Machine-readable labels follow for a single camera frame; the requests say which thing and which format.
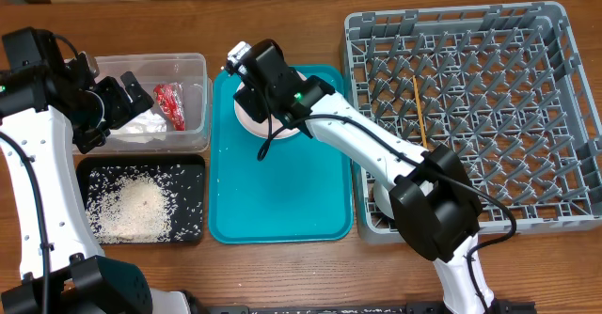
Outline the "white napkin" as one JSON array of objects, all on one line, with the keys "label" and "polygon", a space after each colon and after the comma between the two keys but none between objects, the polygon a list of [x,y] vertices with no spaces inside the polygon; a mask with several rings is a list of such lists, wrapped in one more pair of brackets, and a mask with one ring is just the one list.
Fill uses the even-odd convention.
[{"label": "white napkin", "polygon": [[131,143],[149,143],[166,139],[166,120],[151,110],[132,119],[121,128],[111,131],[111,138]]}]

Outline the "red snack wrapper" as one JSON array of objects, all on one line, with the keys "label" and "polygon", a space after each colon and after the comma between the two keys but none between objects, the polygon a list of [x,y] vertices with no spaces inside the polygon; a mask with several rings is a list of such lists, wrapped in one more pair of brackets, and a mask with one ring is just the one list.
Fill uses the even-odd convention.
[{"label": "red snack wrapper", "polygon": [[182,102],[182,86],[177,83],[159,84],[153,89],[161,111],[176,131],[185,131],[185,115]]}]

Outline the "wooden chopstick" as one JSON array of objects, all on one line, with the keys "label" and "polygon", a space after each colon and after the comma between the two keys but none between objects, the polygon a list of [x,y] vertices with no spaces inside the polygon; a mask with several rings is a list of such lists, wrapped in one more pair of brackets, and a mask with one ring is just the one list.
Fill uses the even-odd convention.
[{"label": "wooden chopstick", "polygon": [[425,132],[424,120],[423,120],[422,108],[421,108],[421,101],[420,101],[420,92],[419,92],[419,88],[418,88],[418,82],[417,82],[416,75],[412,76],[412,85],[413,85],[413,90],[414,90],[414,98],[415,98],[418,122],[419,122],[419,127],[420,127],[421,144],[424,148],[428,149],[428,142],[427,142],[427,138],[426,138],[426,132]]}]

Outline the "grey bowl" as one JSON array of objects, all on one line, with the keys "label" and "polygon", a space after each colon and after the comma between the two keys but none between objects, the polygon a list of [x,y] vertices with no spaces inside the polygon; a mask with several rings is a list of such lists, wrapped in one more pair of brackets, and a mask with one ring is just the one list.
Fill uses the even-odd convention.
[{"label": "grey bowl", "polygon": [[376,181],[372,187],[372,196],[380,212],[386,217],[393,219],[394,214],[390,204],[387,188],[380,182]]}]

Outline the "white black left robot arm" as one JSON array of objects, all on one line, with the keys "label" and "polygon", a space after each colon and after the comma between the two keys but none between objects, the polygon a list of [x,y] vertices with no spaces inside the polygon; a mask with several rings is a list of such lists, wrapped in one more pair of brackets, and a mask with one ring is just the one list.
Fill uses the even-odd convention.
[{"label": "white black left robot arm", "polygon": [[100,78],[95,60],[65,60],[65,38],[26,27],[2,38],[1,150],[17,206],[21,283],[1,295],[7,313],[200,313],[191,293],[149,286],[141,270],[108,258],[94,237],[73,152],[149,110],[135,76]]}]

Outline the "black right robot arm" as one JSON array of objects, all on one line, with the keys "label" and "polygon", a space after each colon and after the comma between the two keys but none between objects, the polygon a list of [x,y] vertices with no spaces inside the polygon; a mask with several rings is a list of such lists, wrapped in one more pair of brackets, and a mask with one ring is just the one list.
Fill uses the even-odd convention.
[{"label": "black right robot arm", "polygon": [[369,172],[404,241],[430,260],[452,313],[487,313],[493,292],[477,255],[478,191],[455,152],[428,150],[386,131],[359,113],[318,76],[302,77],[271,39],[241,41],[227,55],[224,71],[244,87],[235,101],[258,123],[278,119],[344,153]]}]

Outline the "clear plastic waste bin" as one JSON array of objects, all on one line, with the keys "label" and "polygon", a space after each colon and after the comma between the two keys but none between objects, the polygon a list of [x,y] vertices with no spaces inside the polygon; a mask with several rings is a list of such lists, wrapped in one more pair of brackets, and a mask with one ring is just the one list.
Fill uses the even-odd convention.
[{"label": "clear plastic waste bin", "polygon": [[166,139],[149,143],[131,143],[107,137],[106,143],[91,155],[136,154],[141,152],[195,152],[209,145],[213,83],[206,61],[199,53],[111,55],[96,58],[100,76],[116,79],[131,71],[142,88],[153,95],[159,84],[177,82],[182,86],[185,131],[176,131],[156,103],[150,110],[166,120]]}]

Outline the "teal plastic serving tray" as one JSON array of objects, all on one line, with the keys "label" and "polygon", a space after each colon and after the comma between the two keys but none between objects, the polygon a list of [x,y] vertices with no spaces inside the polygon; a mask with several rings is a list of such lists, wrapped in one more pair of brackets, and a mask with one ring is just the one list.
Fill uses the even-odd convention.
[{"label": "teal plastic serving tray", "polygon": [[276,139],[264,160],[263,138],[235,115],[239,78],[214,83],[208,228],[221,243],[335,241],[352,228],[350,159],[302,133]]}]

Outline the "grey plastic dish rack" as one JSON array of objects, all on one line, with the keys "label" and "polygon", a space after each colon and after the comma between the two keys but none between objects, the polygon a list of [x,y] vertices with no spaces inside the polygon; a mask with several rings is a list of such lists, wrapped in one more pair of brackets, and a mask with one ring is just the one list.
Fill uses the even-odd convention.
[{"label": "grey plastic dish rack", "polygon": [[350,103],[421,145],[461,158],[523,234],[601,224],[601,120],[556,2],[364,11],[343,25]]}]

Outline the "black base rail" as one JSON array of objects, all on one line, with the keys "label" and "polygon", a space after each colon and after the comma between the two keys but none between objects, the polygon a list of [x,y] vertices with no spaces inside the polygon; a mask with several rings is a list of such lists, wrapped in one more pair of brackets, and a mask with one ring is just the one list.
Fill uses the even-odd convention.
[{"label": "black base rail", "polygon": [[[400,306],[345,306],[345,307],[266,307],[212,306],[212,314],[444,314],[452,313],[443,302],[414,302]],[[536,314],[534,302],[513,303],[495,300],[490,313]]]}]

